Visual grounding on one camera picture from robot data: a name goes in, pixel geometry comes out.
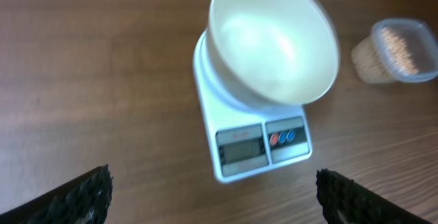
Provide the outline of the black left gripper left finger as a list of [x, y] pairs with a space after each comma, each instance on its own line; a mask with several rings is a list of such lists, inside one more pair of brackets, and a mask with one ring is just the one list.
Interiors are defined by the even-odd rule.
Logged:
[[109, 166], [75, 179], [1, 214], [1, 224], [103, 224], [112, 201]]

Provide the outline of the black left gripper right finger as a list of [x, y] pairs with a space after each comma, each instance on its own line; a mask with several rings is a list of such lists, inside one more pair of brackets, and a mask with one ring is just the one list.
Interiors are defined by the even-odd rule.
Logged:
[[319, 170], [316, 186], [322, 215], [329, 224], [430, 224], [335, 171]]

